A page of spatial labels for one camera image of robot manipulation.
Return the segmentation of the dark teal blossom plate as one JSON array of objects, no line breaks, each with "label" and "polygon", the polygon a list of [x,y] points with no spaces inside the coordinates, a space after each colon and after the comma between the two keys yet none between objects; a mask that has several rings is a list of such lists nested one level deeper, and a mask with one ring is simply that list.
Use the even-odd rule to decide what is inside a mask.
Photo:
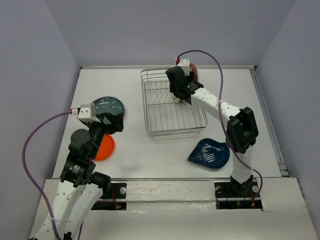
[{"label": "dark teal blossom plate", "polygon": [[95,105],[95,116],[101,120],[100,114],[102,113],[118,113],[124,112],[125,107],[123,103],[116,97],[104,96],[92,102]]}]

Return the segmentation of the orange plate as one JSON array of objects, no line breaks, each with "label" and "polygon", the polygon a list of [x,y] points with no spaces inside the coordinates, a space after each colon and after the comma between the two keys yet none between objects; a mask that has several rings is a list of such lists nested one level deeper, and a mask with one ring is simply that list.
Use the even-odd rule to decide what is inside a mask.
[{"label": "orange plate", "polygon": [[113,137],[105,135],[94,160],[99,162],[108,159],[113,154],[115,146]]}]

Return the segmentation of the small beige plate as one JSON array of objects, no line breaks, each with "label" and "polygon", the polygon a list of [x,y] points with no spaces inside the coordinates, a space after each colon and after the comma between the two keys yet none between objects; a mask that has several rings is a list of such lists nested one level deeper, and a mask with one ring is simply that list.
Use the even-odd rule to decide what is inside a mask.
[{"label": "small beige plate", "polygon": [[173,102],[174,103],[181,103],[181,100],[177,97],[173,97]]}]

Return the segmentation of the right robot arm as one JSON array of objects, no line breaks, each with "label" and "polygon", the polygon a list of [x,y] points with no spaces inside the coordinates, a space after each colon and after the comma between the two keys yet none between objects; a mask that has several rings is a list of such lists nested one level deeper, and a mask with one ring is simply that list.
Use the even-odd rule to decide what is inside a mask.
[{"label": "right robot arm", "polygon": [[230,190],[235,196],[242,196],[253,182],[254,169],[249,164],[259,131],[251,108],[239,108],[222,100],[224,76],[221,68],[219,71],[218,96],[198,82],[192,72],[186,74],[178,65],[167,69],[165,74],[169,80],[170,92],[176,98],[204,110],[220,121],[233,157]]}]

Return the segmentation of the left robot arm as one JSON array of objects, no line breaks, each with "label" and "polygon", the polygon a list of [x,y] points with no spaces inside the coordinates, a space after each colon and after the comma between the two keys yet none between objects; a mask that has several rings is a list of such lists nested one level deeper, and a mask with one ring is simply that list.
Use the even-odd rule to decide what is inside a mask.
[{"label": "left robot arm", "polygon": [[42,193],[48,214],[35,240],[74,240],[82,233],[83,222],[96,201],[110,194],[111,178],[94,169],[98,151],[106,135],[122,132],[123,110],[92,113],[87,108],[71,110],[87,128],[70,136],[69,153],[59,177],[53,203]]}]

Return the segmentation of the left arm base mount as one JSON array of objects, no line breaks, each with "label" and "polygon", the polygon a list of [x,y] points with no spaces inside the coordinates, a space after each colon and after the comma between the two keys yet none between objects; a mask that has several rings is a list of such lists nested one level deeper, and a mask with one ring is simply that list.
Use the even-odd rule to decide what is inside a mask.
[{"label": "left arm base mount", "polygon": [[91,210],[93,211],[124,211],[127,209],[127,183],[112,182],[108,193],[104,193],[96,201]]}]

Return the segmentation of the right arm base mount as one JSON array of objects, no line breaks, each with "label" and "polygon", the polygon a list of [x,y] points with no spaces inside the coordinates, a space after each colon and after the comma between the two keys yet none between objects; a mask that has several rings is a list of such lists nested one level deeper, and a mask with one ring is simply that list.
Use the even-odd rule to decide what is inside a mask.
[{"label": "right arm base mount", "polygon": [[259,187],[253,181],[249,187],[240,193],[235,193],[228,181],[214,183],[215,206],[217,210],[257,209],[262,210],[263,205],[260,195],[256,196]]}]

